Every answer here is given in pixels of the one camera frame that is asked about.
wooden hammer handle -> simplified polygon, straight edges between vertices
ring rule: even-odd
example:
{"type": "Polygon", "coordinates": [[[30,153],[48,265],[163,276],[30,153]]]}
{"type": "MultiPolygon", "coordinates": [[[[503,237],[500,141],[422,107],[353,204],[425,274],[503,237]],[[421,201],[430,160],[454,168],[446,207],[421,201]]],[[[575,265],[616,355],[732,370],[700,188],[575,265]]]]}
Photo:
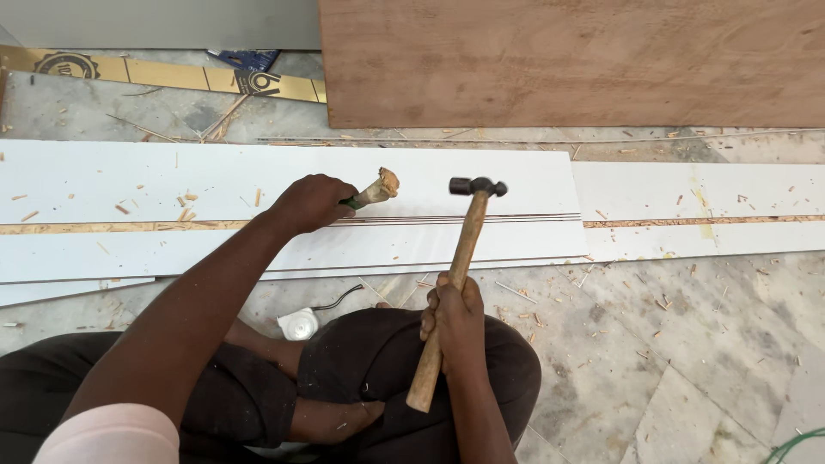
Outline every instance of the wooden hammer handle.
{"type": "MultiPolygon", "coordinates": [[[[479,240],[481,226],[484,225],[484,217],[487,214],[488,199],[489,195],[486,192],[475,192],[467,216],[464,217],[459,244],[455,247],[455,256],[450,266],[450,284],[459,291],[464,290],[464,281],[467,280],[467,271],[470,260],[473,259],[475,243],[479,240]]],[[[432,393],[436,389],[442,359],[441,345],[438,342],[438,326],[436,326],[427,337],[424,352],[421,353],[421,360],[418,361],[418,368],[412,379],[412,386],[407,393],[409,407],[423,413],[430,412],[432,393]]]]}

yellow tape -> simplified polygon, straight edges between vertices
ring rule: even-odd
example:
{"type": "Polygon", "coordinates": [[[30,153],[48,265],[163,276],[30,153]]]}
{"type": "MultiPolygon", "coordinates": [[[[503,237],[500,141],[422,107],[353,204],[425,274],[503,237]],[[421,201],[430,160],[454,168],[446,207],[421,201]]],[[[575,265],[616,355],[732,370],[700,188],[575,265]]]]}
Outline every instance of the yellow tape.
{"type": "Polygon", "coordinates": [[[246,69],[204,68],[5,45],[0,45],[0,67],[73,78],[327,102],[323,81],[246,69]]]}

hammer head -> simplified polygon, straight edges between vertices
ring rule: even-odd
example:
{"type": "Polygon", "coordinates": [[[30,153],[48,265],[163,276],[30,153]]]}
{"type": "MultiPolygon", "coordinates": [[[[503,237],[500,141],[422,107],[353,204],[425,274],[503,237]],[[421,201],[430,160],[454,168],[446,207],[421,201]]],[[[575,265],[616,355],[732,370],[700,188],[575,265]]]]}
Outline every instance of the hammer head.
{"type": "Polygon", "coordinates": [[[489,196],[504,196],[507,186],[504,182],[493,183],[489,178],[450,179],[450,193],[453,195],[473,195],[475,192],[486,192],[489,196]]]}

gray panel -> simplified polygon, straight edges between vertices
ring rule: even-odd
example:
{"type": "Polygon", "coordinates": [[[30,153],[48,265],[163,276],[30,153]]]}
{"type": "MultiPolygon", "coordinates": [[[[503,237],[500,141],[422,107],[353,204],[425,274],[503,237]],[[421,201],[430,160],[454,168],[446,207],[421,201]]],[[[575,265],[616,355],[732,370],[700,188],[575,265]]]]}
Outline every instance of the gray panel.
{"type": "Polygon", "coordinates": [[[20,42],[0,25],[0,45],[20,45],[20,42]]]}
{"type": "Polygon", "coordinates": [[[2,8],[3,25],[26,47],[321,48],[315,0],[11,0],[8,3],[11,5],[2,8]]]}

person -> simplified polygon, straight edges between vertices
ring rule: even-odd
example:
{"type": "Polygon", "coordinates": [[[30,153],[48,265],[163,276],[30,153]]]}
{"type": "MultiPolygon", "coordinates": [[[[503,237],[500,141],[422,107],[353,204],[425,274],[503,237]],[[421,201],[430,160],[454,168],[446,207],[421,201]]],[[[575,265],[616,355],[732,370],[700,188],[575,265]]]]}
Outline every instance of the person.
{"type": "Polygon", "coordinates": [[[540,387],[530,345],[445,274],[424,311],[368,308],[310,340],[237,319],[276,254],[355,212],[322,174],[294,182],[123,333],[66,334],[0,358],[3,462],[271,462],[249,447],[326,445],[316,462],[515,462],[540,387]],[[438,326],[428,414],[405,398],[438,326]]]}

